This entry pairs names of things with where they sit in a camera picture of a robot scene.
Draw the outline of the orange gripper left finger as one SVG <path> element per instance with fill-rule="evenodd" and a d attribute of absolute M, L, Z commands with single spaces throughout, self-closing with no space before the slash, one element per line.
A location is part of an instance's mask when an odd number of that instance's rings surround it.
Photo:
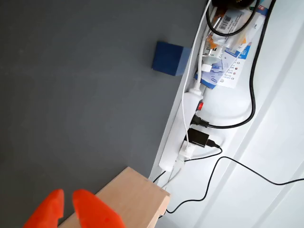
<path fill-rule="evenodd" d="M 57 228 L 58 220 L 64 215 L 64 191 L 52 191 L 36 208 L 24 228 Z"/>

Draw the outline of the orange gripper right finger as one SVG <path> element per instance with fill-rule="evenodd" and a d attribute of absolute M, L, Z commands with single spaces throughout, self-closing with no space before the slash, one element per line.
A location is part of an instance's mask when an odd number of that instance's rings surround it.
<path fill-rule="evenodd" d="M 80 189 L 73 193 L 73 206 L 82 228 L 123 228 L 122 218 L 91 192 Z"/>

